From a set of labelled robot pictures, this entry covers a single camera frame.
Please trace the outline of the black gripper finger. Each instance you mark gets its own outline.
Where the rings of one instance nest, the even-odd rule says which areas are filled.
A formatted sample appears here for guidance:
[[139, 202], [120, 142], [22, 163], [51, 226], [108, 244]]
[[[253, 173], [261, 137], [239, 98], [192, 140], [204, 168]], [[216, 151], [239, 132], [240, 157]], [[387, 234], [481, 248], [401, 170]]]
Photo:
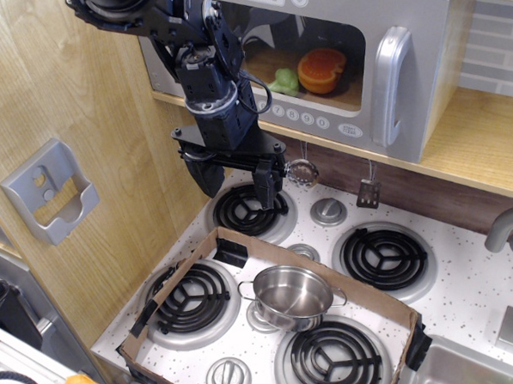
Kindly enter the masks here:
[[191, 154], [183, 155], [182, 160], [201, 192], [209, 198], [214, 198], [225, 181], [224, 167], [215, 162], [213, 155], [206, 158], [193, 157]]
[[261, 208], [271, 210], [274, 200], [281, 190], [281, 175], [275, 169], [273, 161], [260, 160], [252, 173], [254, 191], [259, 199]]

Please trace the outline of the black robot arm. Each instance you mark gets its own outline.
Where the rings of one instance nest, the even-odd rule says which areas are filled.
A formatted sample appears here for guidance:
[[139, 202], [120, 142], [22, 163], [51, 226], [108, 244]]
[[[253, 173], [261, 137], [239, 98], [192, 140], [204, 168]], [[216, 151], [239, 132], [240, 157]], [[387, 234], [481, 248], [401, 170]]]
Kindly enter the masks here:
[[215, 197], [225, 168], [253, 176], [262, 209], [271, 210], [282, 189], [285, 146], [258, 126], [252, 86], [242, 69], [241, 40], [215, 0], [66, 0], [75, 16], [102, 31], [144, 37], [183, 90], [195, 122], [171, 137], [201, 191]]

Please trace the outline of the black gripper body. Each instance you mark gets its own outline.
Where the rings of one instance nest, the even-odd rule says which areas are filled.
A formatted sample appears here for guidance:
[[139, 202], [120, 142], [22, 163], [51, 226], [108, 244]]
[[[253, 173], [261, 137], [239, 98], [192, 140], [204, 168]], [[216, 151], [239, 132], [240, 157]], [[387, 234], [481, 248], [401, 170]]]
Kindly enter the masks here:
[[239, 101], [188, 101], [186, 108], [195, 123], [171, 132], [186, 162], [249, 171], [284, 167], [284, 144], [262, 131], [257, 116]]

